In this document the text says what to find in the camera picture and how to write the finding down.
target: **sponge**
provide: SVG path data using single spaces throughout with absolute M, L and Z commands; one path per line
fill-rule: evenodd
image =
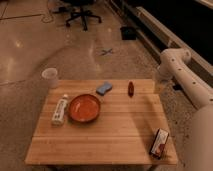
M 105 82 L 103 85 L 101 85 L 100 87 L 96 89 L 96 93 L 100 94 L 101 96 L 104 96 L 106 92 L 111 89 L 112 89 L 112 84 Z

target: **floor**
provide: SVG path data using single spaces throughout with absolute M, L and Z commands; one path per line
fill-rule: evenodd
M 49 0 L 48 6 L 54 8 L 56 4 L 56 0 Z M 48 92 L 48 84 L 41 77 L 45 68 L 57 68 L 61 79 L 152 78 L 157 63 L 143 44 L 138 40 L 121 40 L 119 29 L 123 23 L 101 0 L 91 8 L 102 17 L 103 23 L 90 19 L 89 31 L 85 32 L 80 20 L 66 28 L 67 14 L 51 17 L 44 0 L 0 1 L 1 18 L 37 15 L 0 21 L 0 170 L 48 170 L 24 164 Z M 102 50 L 111 48 L 113 53 L 102 55 Z M 188 121 L 195 111 L 184 94 L 174 91 L 172 85 L 160 96 L 180 162 L 177 166 L 160 166 L 157 171 L 184 167 Z M 65 169 L 143 171 L 146 167 L 70 166 Z

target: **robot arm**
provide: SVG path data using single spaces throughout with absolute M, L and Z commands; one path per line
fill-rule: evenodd
M 213 168 L 213 90 L 186 66 L 190 59 L 187 49 L 164 50 L 155 79 L 161 83 L 174 76 L 198 109 L 190 123 L 185 171 L 208 171 Z

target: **chair base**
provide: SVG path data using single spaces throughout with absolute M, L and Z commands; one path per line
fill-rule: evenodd
M 80 7 L 80 12 L 71 12 L 70 15 L 71 15 L 71 18 L 66 20 L 66 27 L 70 27 L 70 23 L 69 22 L 72 21 L 72 20 L 75 20 L 78 17 L 81 17 L 84 31 L 88 30 L 86 17 L 97 18 L 99 23 L 102 22 L 101 17 L 99 17 L 97 15 L 93 15 L 90 10 L 84 11 L 83 7 Z

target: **wooden tabletop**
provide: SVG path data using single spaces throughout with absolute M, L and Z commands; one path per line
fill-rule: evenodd
M 105 96 L 95 94 L 96 88 L 108 81 L 113 89 Z M 135 86 L 132 98 L 127 95 L 129 81 Z M 152 80 L 61 80 L 51 89 L 43 106 L 26 164 L 177 164 L 172 138 L 164 155 L 157 160 L 149 150 L 158 128 L 169 127 Z M 51 118 L 63 94 L 71 100 L 84 93 L 96 95 L 101 112 L 92 123 L 70 122 L 65 115 L 61 127 L 51 125 Z

